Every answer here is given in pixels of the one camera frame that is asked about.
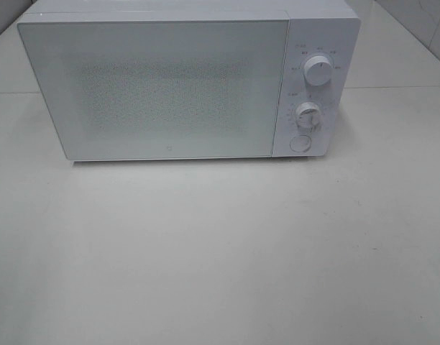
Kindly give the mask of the upper white power knob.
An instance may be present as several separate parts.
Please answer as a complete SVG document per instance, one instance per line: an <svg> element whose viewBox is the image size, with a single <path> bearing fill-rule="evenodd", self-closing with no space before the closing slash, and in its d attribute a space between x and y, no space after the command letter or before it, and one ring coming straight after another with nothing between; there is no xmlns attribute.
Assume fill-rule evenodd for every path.
<svg viewBox="0 0 440 345"><path fill-rule="evenodd" d="M323 86L332 78L334 65L332 59L325 54L310 56L303 63L303 74L310 86Z"/></svg>

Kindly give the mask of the white microwave door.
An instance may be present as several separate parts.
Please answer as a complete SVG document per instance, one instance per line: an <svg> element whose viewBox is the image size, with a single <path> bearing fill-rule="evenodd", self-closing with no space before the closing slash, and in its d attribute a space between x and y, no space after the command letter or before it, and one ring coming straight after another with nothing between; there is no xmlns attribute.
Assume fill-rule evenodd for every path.
<svg viewBox="0 0 440 345"><path fill-rule="evenodd" d="M285 20L18 29L69 160L272 153Z"/></svg>

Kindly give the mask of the round white door button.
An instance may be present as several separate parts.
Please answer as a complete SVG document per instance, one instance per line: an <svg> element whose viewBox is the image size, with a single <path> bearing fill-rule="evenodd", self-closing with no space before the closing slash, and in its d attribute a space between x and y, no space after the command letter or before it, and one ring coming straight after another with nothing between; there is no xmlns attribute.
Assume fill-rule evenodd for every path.
<svg viewBox="0 0 440 345"><path fill-rule="evenodd" d="M311 138L307 135L298 135L291 139L289 147L294 152L307 152L311 148Z"/></svg>

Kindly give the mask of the white microwave oven body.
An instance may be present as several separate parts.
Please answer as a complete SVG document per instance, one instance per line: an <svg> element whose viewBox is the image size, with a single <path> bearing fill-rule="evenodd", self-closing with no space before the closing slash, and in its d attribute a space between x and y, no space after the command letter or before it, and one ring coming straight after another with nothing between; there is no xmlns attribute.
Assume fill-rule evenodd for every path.
<svg viewBox="0 0 440 345"><path fill-rule="evenodd" d="M329 147L361 25L344 1L37 1L21 16L17 29L24 23L275 20L287 21L288 33L272 153L264 158L320 157ZM334 65L331 80L323 86L310 86L303 74L303 63L316 54L328 55ZM322 110L314 129L296 124L295 109L307 101ZM307 152L290 149L298 135L311 138Z"/></svg>

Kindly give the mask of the white timer knob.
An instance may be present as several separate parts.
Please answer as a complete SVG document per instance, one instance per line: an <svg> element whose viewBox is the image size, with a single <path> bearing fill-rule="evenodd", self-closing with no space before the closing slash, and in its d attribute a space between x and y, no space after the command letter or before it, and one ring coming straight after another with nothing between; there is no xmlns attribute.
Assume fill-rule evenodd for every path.
<svg viewBox="0 0 440 345"><path fill-rule="evenodd" d="M295 120L298 127L314 129L321 123L322 110L314 102L304 102L295 109Z"/></svg>

